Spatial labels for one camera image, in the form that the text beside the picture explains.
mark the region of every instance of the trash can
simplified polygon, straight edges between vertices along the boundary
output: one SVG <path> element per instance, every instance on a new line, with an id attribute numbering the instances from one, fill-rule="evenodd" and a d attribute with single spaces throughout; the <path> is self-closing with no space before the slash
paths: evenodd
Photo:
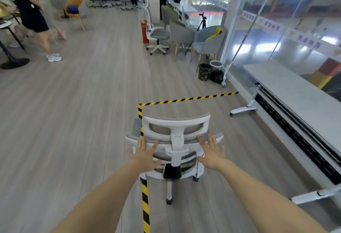
<path id="1" fill-rule="evenodd" d="M 147 39 L 147 20 L 141 20 L 143 43 L 149 43 Z"/>
<path id="2" fill-rule="evenodd" d="M 200 64 L 198 79 L 201 81 L 207 81 L 210 77 L 211 71 L 212 71 L 211 65 L 204 63 Z"/>
<path id="3" fill-rule="evenodd" d="M 212 67 L 212 71 L 221 70 L 223 68 L 223 64 L 217 60 L 210 61 L 210 65 Z"/>

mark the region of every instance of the woman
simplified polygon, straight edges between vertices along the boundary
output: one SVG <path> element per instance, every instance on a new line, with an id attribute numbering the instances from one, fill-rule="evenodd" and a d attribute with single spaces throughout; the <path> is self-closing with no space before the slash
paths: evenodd
<path id="1" fill-rule="evenodd" d="M 61 61 L 59 54 L 52 54 L 50 50 L 49 27 L 41 13 L 42 5 L 39 0 L 12 0 L 21 14 L 23 26 L 33 30 L 38 38 L 40 47 L 46 52 L 49 62 Z"/>

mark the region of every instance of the blue cushion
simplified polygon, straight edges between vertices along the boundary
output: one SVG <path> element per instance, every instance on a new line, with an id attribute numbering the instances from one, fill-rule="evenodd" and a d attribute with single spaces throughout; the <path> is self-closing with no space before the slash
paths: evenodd
<path id="1" fill-rule="evenodd" d="M 67 12 L 69 13 L 69 14 L 79 14 L 79 12 L 78 12 L 78 6 L 75 6 L 75 5 L 69 5 L 69 6 L 67 6 Z"/>

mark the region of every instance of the round black base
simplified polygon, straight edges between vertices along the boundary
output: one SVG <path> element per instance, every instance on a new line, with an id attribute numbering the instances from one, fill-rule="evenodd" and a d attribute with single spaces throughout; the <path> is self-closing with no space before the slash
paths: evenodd
<path id="1" fill-rule="evenodd" d="M 29 62 L 30 62 L 29 58 L 15 58 L 14 61 L 7 61 L 5 63 L 2 63 L 0 65 L 0 68 L 5 69 L 5 70 L 15 69 L 15 68 L 23 67 Z"/>

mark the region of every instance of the red fire extinguisher box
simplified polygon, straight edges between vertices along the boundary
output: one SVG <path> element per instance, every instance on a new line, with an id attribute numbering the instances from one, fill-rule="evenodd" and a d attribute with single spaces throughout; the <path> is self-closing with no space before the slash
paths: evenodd
<path id="1" fill-rule="evenodd" d="M 147 39 L 147 20 L 141 20 L 143 43 L 149 43 Z"/>

